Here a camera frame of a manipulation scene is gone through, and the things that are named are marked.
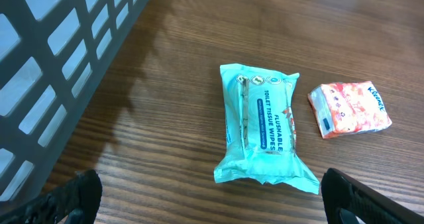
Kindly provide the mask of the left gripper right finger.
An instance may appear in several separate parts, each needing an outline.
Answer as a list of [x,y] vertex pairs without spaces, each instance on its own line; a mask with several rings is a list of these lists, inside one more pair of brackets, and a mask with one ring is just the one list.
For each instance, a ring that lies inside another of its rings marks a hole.
[[423,216],[335,168],[324,173],[321,192],[328,224],[423,222]]

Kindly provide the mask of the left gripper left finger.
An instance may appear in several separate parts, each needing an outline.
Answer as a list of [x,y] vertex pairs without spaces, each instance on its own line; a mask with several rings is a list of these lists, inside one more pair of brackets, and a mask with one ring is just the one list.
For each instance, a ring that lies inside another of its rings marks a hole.
[[1,216],[1,224],[92,224],[99,210],[103,187],[95,170],[77,174],[63,186]]

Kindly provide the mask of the small red white candy pack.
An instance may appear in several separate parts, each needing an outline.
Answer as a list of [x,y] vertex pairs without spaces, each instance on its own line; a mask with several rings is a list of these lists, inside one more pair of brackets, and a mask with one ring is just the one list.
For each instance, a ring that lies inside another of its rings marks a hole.
[[392,125],[381,95],[370,81],[321,84],[308,94],[324,139],[373,133]]

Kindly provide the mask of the teal tissue packet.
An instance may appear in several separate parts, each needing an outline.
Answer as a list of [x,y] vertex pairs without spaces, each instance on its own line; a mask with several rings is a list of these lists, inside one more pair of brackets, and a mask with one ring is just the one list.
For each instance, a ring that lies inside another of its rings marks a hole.
[[292,97],[299,74],[225,64],[220,75],[227,148],[215,182],[250,178],[318,194],[319,180],[296,152]]

